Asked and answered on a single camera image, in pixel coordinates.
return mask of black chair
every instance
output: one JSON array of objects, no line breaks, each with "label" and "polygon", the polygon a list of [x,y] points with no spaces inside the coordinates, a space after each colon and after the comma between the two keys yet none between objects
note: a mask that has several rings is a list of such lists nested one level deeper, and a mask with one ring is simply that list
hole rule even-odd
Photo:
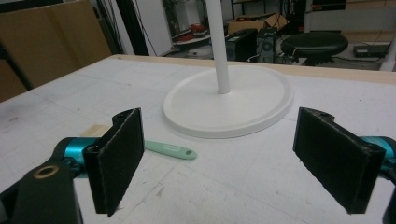
[{"label": "black chair", "polygon": [[333,55],[343,52],[348,46],[347,39],[337,33],[312,32],[292,35],[281,44],[281,50],[293,58],[306,58],[304,65],[315,66],[321,63],[334,63]]}]

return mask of floor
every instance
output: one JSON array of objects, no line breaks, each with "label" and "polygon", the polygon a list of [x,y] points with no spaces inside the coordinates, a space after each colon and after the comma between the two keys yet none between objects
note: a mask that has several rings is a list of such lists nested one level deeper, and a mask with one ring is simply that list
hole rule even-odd
[{"label": "floor", "polygon": [[[277,54],[279,55],[277,58],[278,63],[283,64],[299,64],[302,65],[304,60],[301,60],[299,63],[293,62],[290,58],[282,57],[282,52],[280,50],[280,44],[282,43],[282,39],[287,38],[287,36],[282,36],[277,40]],[[373,70],[378,71],[381,63],[384,59],[378,58],[356,58],[353,54],[354,46],[362,45],[362,43],[349,43],[349,46],[342,53],[334,56],[334,63],[323,63],[317,65],[319,67],[331,67],[331,68],[345,68],[345,69],[358,69],[358,70]],[[211,50],[211,46],[203,45],[201,47],[191,49],[185,49],[182,51],[173,52],[166,57],[175,57],[175,58],[193,58],[193,59],[213,59],[213,52]]]}]

